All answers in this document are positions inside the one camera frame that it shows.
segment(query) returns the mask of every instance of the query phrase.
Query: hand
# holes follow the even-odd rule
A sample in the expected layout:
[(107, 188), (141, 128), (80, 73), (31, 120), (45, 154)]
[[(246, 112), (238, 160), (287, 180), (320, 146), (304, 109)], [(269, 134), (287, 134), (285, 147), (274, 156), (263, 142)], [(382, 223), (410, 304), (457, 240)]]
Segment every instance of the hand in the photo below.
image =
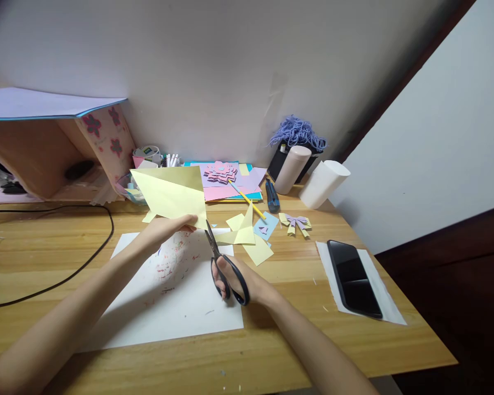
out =
[(139, 233), (130, 245), (133, 245), (139, 251), (144, 250), (150, 252), (150, 255), (152, 255), (175, 232), (192, 233), (195, 231), (196, 228), (190, 224), (195, 223), (197, 220), (198, 216), (191, 214), (174, 219), (156, 217), (150, 221), (148, 226)]
[[(273, 296), (278, 294), (278, 291), (267, 280), (252, 270), (245, 262), (228, 255), (227, 258), (229, 258), (240, 270), (247, 284), (247, 288), (249, 289), (251, 301), (266, 304)], [(244, 297), (240, 280), (236, 277), (231, 265), (223, 257), (219, 257), (217, 263), (221, 272), (225, 275), (229, 286), (240, 294), (241, 297)], [(216, 263), (212, 264), (214, 284), (221, 290), (222, 298), (225, 298), (225, 284), (221, 280), (215, 265)]]

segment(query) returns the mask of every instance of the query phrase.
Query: smartphone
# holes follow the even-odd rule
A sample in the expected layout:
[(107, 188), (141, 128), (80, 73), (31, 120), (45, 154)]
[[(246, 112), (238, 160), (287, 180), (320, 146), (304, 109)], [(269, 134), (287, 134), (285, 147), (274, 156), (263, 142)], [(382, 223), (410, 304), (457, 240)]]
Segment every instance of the smartphone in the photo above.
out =
[(329, 240), (328, 250), (342, 304), (355, 313), (381, 319), (383, 314), (357, 249), (349, 244)]

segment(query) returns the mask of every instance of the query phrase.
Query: yellow paper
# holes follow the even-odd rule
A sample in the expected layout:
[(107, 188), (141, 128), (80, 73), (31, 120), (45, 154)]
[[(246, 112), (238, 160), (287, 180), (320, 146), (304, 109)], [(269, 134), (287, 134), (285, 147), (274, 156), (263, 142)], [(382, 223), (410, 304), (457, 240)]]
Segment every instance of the yellow paper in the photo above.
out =
[[(243, 214), (238, 214), (235, 217), (232, 217), (227, 221), (227, 224), (231, 227), (231, 229), (238, 230), (240, 227), (240, 224), (243, 222), (244, 216)], [(274, 252), (271, 250), (271, 248), (265, 244), (265, 241), (258, 236), (257, 234), (253, 233), (254, 235), (254, 245), (248, 245), (244, 244), (243, 248), (245, 248), (245, 252), (249, 254), (250, 258), (254, 262), (256, 266), (258, 266), (260, 263), (264, 262), (265, 260), (269, 259)]]
[(147, 213), (147, 215), (144, 216), (142, 222), (144, 222), (144, 223), (150, 223), (152, 221), (152, 219), (154, 219), (154, 218), (155, 218), (155, 214), (152, 213), (152, 211), (149, 211)]
[(225, 222), (227, 222), (227, 225), (229, 225), (231, 229), (239, 229), (244, 218), (245, 216), (243, 214), (238, 214), (237, 216), (232, 217)]
[(278, 213), (278, 217), (280, 217), (280, 222), (282, 222), (284, 225), (289, 225), (290, 224), (290, 222), (285, 217), (285, 214), (284, 213)]
[[(287, 220), (285, 215), (286, 215), (285, 213), (278, 213), (278, 217), (280, 218), (280, 222), (283, 223), (284, 225), (289, 226), (289, 228), (287, 229), (287, 236), (293, 235), (293, 234), (295, 234), (295, 228), (296, 227), (290, 226), (291, 223)], [(298, 228), (301, 230), (302, 235), (304, 235), (304, 237), (309, 237), (309, 233), (306, 232), (306, 229), (311, 230), (311, 222), (309, 221), (309, 218), (307, 218), (307, 217), (304, 217), (304, 218), (307, 220), (307, 223), (304, 224), (303, 229), (300, 229), (300, 227), (298, 227)]]
[(126, 189), (125, 188), (125, 191), (127, 191), (129, 194), (132, 194), (132, 195), (139, 195), (141, 192), (139, 192), (139, 189)]
[(238, 214), (227, 220), (232, 232), (215, 235), (216, 242), (226, 244), (254, 244), (254, 229), (252, 227), (252, 203), (245, 215)]
[(247, 168), (247, 163), (240, 163), (239, 168), (240, 168), (240, 174), (242, 176), (249, 175), (249, 169)]
[(249, 254), (254, 264), (258, 266), (260, 263), (269, 259), (274, 252), (265, 244), (265, 241), (260, 236), (255, 233), (253, 234), (255, 245), (244, 244), (243, 248), (245, 248), (245, 251)]
[(152, 213), (177, 218), (196, 214), (197, 228), (206, 229), (205, 195), (199, 166), (130, 170)]

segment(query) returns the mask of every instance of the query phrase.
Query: pen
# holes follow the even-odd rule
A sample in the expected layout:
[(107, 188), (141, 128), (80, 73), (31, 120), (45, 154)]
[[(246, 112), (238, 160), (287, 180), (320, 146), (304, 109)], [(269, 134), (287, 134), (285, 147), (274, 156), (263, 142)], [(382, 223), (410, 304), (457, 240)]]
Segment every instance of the pen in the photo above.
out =
[[(233, 188), (236, 190), (236, 192), (238, 192), (244, 199), (247, 203), (251, 204), (252, 202), (249, 200), (249, 198), (247, 196), (245, 196), (242, 191), (240, 191), (238, 189), (238, 187), (231, 181), (229, 180), (229, 182), (231, 183), (231, 185), (233, 186)], [(254, 208), (254, 210), (258, 213), (258, 215), (262, 218), (262, 219), (266, 219), (265, 215), (263, 215), (260, 210), (258, 210), (258, 208), (256, 208), (255, 205), (252, 205), (252, 207)]]

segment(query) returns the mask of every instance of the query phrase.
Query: dark wooden door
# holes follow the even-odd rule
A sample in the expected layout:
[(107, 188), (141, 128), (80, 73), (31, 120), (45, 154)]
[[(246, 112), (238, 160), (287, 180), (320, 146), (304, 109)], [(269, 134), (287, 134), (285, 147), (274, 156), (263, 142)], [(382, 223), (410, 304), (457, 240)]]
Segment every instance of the dark wooden door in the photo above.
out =
[[(432, 382), (443, 388), (442, 380), (456, 380), (471, 393), (494, 390), (494, 209), (377, 259), (460, 363), (422, 373), (422, 381), (412, 375), (417, 387), (433, 391)], [(410, 374), (399, 377), (411, 395)]]

